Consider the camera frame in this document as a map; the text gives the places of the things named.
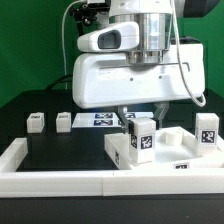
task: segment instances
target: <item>white platform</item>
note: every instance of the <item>white platform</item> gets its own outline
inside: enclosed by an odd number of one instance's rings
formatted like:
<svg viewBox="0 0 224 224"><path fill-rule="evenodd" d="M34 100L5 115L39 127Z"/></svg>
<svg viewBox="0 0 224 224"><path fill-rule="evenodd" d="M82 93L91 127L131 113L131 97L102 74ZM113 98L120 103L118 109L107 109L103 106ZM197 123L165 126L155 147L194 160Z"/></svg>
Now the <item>white platform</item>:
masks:
<svg viewBox="0 0 224 224"><path fill-rule="evenodd" d="M183 132L181 145L167 145L166 132ZM197 155L195 137L181 127L165 128L156 132L155 160L136 164L129 156L129 135L111 134L105 136L105 150L120 170L223 168L224 141L218 138L218 147L205 156Z"/></svg>
<svg viewBox="0 0 224 224"><path fill-rule="evenodd" d="M0 172L0 197L224 193L224 169L221 168L224 159L220 151L224 145L222 139L219 139L218 145L217 155L220 157L214 160L207 158L212 161L210 167L214 168L197 168L191 163L193 168L173 169L172 162L169 164L166 161L169 168L152 166L116 171L15 172L27 153L26 140L16 139L0 158L0 166L5 163L5 158L8 164L14 164L12 169L2 169Z"/></svg>

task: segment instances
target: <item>white plastic part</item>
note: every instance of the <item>white plastic part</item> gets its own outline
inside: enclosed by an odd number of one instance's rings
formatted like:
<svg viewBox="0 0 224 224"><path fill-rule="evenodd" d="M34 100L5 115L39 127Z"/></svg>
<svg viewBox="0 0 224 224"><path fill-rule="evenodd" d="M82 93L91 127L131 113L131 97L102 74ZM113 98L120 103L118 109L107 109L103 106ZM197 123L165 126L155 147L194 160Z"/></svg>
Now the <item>white plastic part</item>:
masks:
<svg viewBox="0 0 224 224"><path fill-rule="evenodd" d="M100 49L98 41L101 35L109 32L117 32L120 35L121 43L118 48ZM109 25L99 31L85 34L78 38L78 48L83 52L113 52L125 51L137 47L139 44L139 26L136 22L124 22Z"/></svg>
<svg viewBox="0 0 224 224"><path fill-rule="evenodd" d="M166 132L166 144L167 145L181 145L183 139L183 131L181 129L168 130Z"/></svg>
<svg viewBox="0 0 224 224"><path fill-rule="evenodd" d="M26 138L16 138L0 157L0 173L15 172L27 153Z"/></svg>
<svg viewBox="0 0 224 224"><path fill-rule="evenodd" d="M183 133L181 145L166 143L167 132ZM223 168L224 141L219 137L218 149L197 155L195 136L180 127L165 128L156 132L155 159L152 162L138 164L130 156L128 147L129 137L121 133L105 136L105 151L120 170L149 169L195 169L195 168Z"/></svg>
<svg viewBox="0 0 224 224"><path fill-rule="evenodd" d="M56 130L57 133L71 131L71 113L58 113L58 116L56 118Z"/></svg>
<svg viewBox="0 0 224 224"><path fill-rule="evenodd" d="M129 155L135 163L145 163L155 159L156 122L150 118L131 119L134 124L130 135Z"/></svg>
<svg viewBox="0 0 224 224"><path fill-rule="evenodd" d="M219 117L214 113L197 113L195 135L199 155L205 155L217 148Z"/></svg>
<svg viewBox="0 0 224 224"><path fill-rule="evenodd" d="M195 97L205 89L203 46L181 45L186 80ZM131 66L125 53L82 54L73 71L73 99L82 108L188 99L171 45L156 66Z"/></svg>
<svg viewBox="0 0 224 224"><path fill-rule="evenodd" d="M45 125L44 113L31 113L26 123L27 133L41 133Z"/></svg>
<svg viewBox="0 0 224 224"><path fill-rule="evenodd" d="M172 14L170 0L112 0L109 15L127 15L139 13Z"/></svg>
<svg viewBox="0 0 224 224"><path fill-rule="evenodd" d="M165 139L165 131L160 140ZM186 140L188 147L192 136L184 133L183 142ZM128 135L122 140L121 152L128 149L127 139ZM219 138L218 149L224 151L223 146ZM190 160L191 169L175 169L172 163L136 170L128 170L127 164L121 171L14 173L13 169L0 173L0 198L224 193L224 159L223 152L219 153Z"/></svg>

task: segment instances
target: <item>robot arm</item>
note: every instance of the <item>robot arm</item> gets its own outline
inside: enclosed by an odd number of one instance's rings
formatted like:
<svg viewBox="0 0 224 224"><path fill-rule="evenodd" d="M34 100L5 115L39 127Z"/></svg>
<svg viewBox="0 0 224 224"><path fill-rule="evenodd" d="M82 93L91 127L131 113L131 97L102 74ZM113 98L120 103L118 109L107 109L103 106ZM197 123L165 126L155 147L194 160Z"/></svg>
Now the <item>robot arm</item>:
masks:
<svg viewBox="0 0 224 224"><path fill-rule="evenodd" d="M105 1L89 0L91 7ZM205 88L203 46L181 45L181 63L176 45L170 45L173 8L170 0L112 0L111 24L103 30L84 35L78 40L82 54L76 61L73 76L73 98L82 108L118 106L146 102L161 102L190 98L182 83L180 64L186 83L194 97ZM204 16L219 1L175 0L176 14ZM115 47L118 41L125 48Z"/></svg>

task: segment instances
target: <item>white block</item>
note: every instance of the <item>white block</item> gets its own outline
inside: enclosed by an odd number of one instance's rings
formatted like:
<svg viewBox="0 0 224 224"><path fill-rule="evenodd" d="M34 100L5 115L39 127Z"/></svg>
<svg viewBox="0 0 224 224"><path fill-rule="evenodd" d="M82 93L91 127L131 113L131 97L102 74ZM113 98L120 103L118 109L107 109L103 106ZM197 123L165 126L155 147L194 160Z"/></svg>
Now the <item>white block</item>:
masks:
<svg viewBox="0 0 224 224"><path fill-rule="evenodd" d="M131 119L134 123L130 135L129 155L135 163L145 163L155 159L156 122L150 118Z"/></svg>
<svg viewBox="0 0 224 224"><path fill-rule="evenodd" d="M214 113L196 114L196 147L198 155L206 155L217 149L219 117Z"/></svg>
<svg viewBox="0 0 224 224"><path fill-rule="evenodd" d="M15 172L27 153L26 138L16 138L0 157L0 173Z"/></svg>
<svg viewBox="0 0 224 224"><path fill-rule="evenodd" d="M182 144L183 131L181 129L168 130L166 132L166 144L178 146Z"/></svg>
<svg viewBox="0 0 224 224"><path fill-rule="evenodd" d="M31 113L26 123L28 133L41 133L45 125L44 113Z"/></svg>
<svg viewBox="0 0 224 224"><path fill-rule="evenodd" d="M127 159L129 150L128 134L109 134L104 136L105 151L113 160L119 170L133 169L133 165Z"/></svg>
<svg viewBox="0 0 224 224"><path fill-rule="evenodd" d="M56 119L57 133L70 132L71 131L71 113L58 113Z"/></svg>

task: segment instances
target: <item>label sticker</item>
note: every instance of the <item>label sticker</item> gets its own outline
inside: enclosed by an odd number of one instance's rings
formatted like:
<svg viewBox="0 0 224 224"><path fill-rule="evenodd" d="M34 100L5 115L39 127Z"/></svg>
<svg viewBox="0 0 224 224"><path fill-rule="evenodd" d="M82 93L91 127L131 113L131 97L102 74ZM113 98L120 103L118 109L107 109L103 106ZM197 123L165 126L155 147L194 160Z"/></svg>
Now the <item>label sticker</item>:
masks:
<svg viewBox="0 0 224 224"><path fill-rule="evenodd" d="M58 118L68 118L68 115L60 115Z"/></svg>
<svg viewBox="0 0 224 224"><path fill-rule="evenodd" d="M40 118L40 115L33 115L31 116L32 119L39 119Z"/></svg>
<svg viewBox="0 0 224 224"><path fill-rule="evenodd" d="M113 120L95 120L94 126L112 126Z"/></svg>
<svg viewBox="0 0 224 224"><path fill-rule="evenodd" d="M141 149L150 149L152 148L152 136L141 137Z"/></svg>
<svg viewBox="0 0 224 224"><path fill-rule="evenodd" d="M113 113L98 113L95 114L95 119L112 119Z"/></svg>
<svg viewBox="0 0 224 224"><path fill-rule="evenodd" d="M214 143L215 142L215 131L202 131L201 143Z"/></svg>
<svg viewBox="0 0 224 224"><path fill-rule="evenodd" d="M188 169L189 164L188 163L182 163L182 164L176 164L174 165L174 169Z"/></svg>

